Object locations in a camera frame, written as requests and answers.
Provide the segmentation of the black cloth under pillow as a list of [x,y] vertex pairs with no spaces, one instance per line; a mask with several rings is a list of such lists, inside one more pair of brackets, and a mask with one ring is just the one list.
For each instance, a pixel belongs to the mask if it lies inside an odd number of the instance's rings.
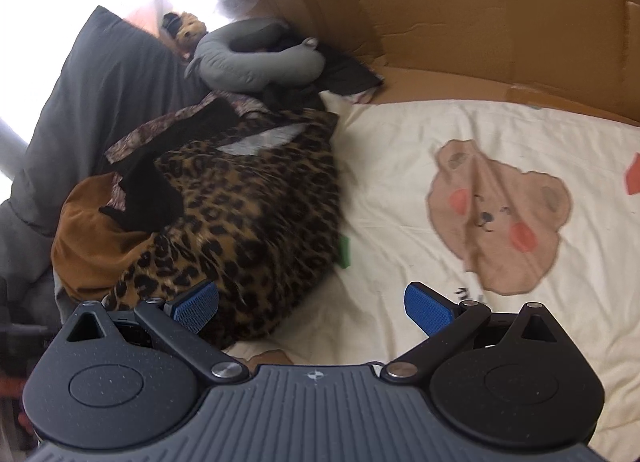
[[353,56],[323,43],[319,43],[317,49],[326,59],[326,65],[315,81],[297,87],[269,84],[256,97],[271,110],[324,111],[326,107],[320,92],[328,90],[332,94],[354,100],[376,92],[383,85],[383,79],[378,74]]

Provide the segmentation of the brown cardboard sheet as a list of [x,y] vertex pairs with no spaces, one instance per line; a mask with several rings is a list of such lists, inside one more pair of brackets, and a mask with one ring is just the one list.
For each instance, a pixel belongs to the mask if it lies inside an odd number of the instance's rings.
[[508,100],[637,122],[638,0],[258,0],[381,72],[382,102]]

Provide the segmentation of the cream bear print bedsheet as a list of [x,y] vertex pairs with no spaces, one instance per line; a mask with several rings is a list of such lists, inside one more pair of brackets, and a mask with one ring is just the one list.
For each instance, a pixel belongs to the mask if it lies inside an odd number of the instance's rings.
[[558,258],[530,298],[547,306],[604,386],[591,447],[608,460],[637,460],[639,199],[625,176],[638,130],[506,102],[350,104],[332,94],[323,101],[340,118],[333,143],[350,264],[335,268],[269,338],[236,344],[232,354],[282,350],[296,364],[391,360],[423,338],[404,309],[413,281],[497,312],[519,310],[524,297],[485,291],[428,218],[437,152],[450,140],[472,140],[491,159],[560,178],[570,192]]

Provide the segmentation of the leopard print shorts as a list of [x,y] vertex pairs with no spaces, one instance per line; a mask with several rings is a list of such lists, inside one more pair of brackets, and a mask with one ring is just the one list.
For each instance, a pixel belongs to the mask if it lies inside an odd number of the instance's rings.
[[205,341],[224,349],[270,334],[340,254],[336,124],[316,110],[247,115],[123,167],[125,206],[110,216],[151,242],[104,306],[129,310],[210,282],[218,308]]

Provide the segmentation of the small plush doll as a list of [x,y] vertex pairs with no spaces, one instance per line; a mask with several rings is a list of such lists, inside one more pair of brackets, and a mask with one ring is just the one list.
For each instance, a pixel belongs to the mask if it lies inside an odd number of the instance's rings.
[[207,34],[206,25],[188,12],[164,14],[162,28],[171,36],[183,55],[192,55],[200,40]]

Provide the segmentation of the grey neck pillow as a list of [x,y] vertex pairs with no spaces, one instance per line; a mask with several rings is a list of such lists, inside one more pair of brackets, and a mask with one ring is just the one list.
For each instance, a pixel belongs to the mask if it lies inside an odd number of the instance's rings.
[[240,94],[260,92],[269,84],[308,85],[320,78],[326,58],[314,38],[283,50],[272,48],[292,33],[285,21],[273,18],[227,24],[198,42],[186,76],[197,76],[211,90]]

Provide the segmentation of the dark grey pillow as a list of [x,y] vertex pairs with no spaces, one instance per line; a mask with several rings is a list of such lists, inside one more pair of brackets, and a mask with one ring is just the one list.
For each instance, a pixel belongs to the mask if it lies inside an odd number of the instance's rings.
[[76,37],[1,205],[1,279],[18,302],[50,268],[64,201],[146,121],[198,104],[206,88],[158,38],[99,6]]

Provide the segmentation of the orange brown garment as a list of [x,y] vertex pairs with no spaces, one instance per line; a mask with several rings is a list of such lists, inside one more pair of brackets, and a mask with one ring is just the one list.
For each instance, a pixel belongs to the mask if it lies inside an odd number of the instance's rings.
[[111,174],[88,177],[64,202],[53,240],[54,273],[74,302],[100,300],[152,243],[142,231],[125,231],[100,208],[111,199]]

